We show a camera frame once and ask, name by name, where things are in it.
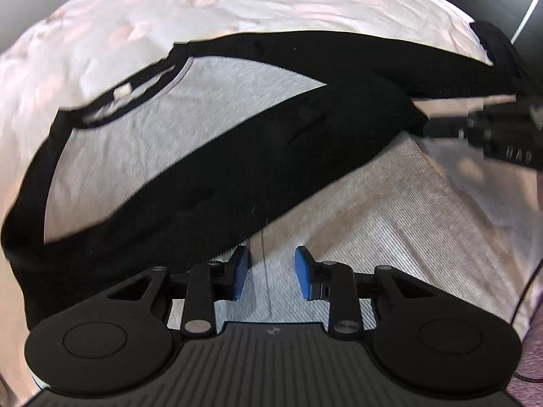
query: metal screw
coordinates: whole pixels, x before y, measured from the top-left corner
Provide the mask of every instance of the metal screw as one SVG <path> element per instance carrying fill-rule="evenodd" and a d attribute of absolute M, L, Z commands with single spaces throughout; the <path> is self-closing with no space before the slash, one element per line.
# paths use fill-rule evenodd
<path fill-rule="evenodd" d="M 192 319 L 185 323 L 185 330 L 191 334 L 203 334 L 211 329 L 211 323 L 204 319 Z"/>
<path fill-rule="evenodd" d="M 360 330 L 360 326 L 356 321 L 353 321 L 351 319 L 344 319 L 336 323 L 336 325 L 334 326 L 334 330 L 337 333 L 348 335 L 358 332 Z"/>
<path fill-rule="evenodd" d="M 222 275 L 224 274 L 224 263 L 219 260 L 208 260 L 207 264 L 213 275 Z"/>
<path fill-rule="evenodd" d="M 531 120 L 536 125 L 536 129 L 537 130 L 543 129 L 543 105 L 540 105 L 539 107 L 531 105 L 530 116 L 531 116 Z"/>

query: white bed sheet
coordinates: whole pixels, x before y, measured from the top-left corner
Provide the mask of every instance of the white bed sheet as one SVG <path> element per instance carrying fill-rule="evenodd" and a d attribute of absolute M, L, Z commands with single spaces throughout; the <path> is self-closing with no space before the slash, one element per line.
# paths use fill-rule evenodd
<path fill-rule="evenodd" d="M 165 56 L 175 41 L 334 30 L 409 40 L 490 64 L 471 21 L 444 0 L 71 0 L 0 56 L 0 221 L 57 109 L 89 102 Z M 533 191 L 535 177 L 526 176 Z M 527 243 L 536 256 L 533 237 Z M 3 258 L 0 264 L 0 374 L 23 401 L 35 387 L 22 355 L 22 295 Z"/>

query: black clamp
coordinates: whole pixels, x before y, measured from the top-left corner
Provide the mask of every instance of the black clamp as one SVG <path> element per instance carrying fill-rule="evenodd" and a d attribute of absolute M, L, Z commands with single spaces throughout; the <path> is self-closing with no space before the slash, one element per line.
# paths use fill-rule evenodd
<path fill-rule="evenodd" d="M 459 138 L 492 159 L 543 170 L 543 98 L 487 105 L 468 116 L 431 118 L 429 138 Z"/>
<path fill-rule="evenodd" d="M 384 405 L 372 391 L 391 406 L 518 405 L 504 392 L 521 352 L 512 327 L 388 265 L 354 273 L 338 261 L 317 263 L 300 246 L 300 289 L 307 300 L 329 301 L 328 331 L 321 323 L 227 322 L 217 333 L 213 303 L 240 298 L 248 266 L 242 246 L 227 263 L 188 273 L 158 266 L 43 320 L 25 357 L 49 387 L 29 407 L 154 407 L 159 397 L 166 407 L 249 407 L 261 405 L 260 393 L 305 405 L 313 382 L 337 406 Z M 180 329 L 168 329 L 179 298 Z M 364 329 L 360 298 L 371 300 L 375 329 Z"/>
<path fill-rule="evenodd" d="M 353 273 L 339 262 L 315 262 L 299 246 L 295 269 L 307 300 L 330 302 L 328 335 L 364 342 L 410 387 L 483 394 L 505 389 L 515 371 L 520 341 L 506 321 L 392 266 Z M 363 330 L 359 298 L 371 299 L 375 329 Z"/>

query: gray shirt fabric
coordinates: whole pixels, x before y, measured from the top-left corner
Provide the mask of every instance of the gray shirt fabric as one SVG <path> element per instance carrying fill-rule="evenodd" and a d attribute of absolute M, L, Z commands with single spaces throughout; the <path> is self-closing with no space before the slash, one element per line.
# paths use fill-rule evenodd
<path fill-rule="evenodd" d="M 44 241 L 105 220 L 195 149 L 262 110 L 322 85 L 244 59 L 189 59 L 168 86 L 126 115 L 96 129 L 73 130 L 51 182 Z M 91 116 L 111 115 L 141 92 Z"/>

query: ribbed black surface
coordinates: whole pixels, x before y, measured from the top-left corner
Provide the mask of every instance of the ribbed black surface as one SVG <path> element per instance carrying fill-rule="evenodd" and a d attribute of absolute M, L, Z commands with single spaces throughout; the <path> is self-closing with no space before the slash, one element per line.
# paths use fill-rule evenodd
<path fill-rule="evenodd" d="M 132 392 L 82 400 L 41 392 L 32 407 L 501 407 L 505 392 L 476 400 L 435 400 L 391 382 L 363 346 L 329 338 L 320 323 L 229 323 L 211 340 L 186 344 L 172 366 Z"/>

